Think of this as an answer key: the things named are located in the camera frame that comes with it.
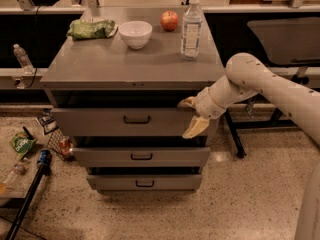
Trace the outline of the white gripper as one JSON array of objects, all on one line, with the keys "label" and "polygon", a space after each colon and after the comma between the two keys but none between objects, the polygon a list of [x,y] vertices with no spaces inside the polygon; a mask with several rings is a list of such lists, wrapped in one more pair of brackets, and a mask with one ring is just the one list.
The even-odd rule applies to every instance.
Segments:
[{"label": "white gripper", "polygon": [[194,96],[187,97],[178,103],[179,108],[194,108],[200,116],[193,116],[189,127],[183,133],[184,139],[191,139],[205,131],[210,124],[208,119],[217,119],[226,111],[212,98],[208,87]]}]

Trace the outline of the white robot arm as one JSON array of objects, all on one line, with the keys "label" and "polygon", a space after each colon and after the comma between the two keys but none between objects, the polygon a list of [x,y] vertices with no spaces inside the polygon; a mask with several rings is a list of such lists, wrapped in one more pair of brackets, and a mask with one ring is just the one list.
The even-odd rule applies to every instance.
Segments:
[{"label": "white robot arm", "polygon": [[[320,143],[320,93],[274,74],[248,53],[232,56],[221,78],[180,102],[182,107],[196,111],[183,137],[191,139],[199,135],[228,107],[257,94]],[[294,240],[320,240],[320,162],[306,185]]]}]

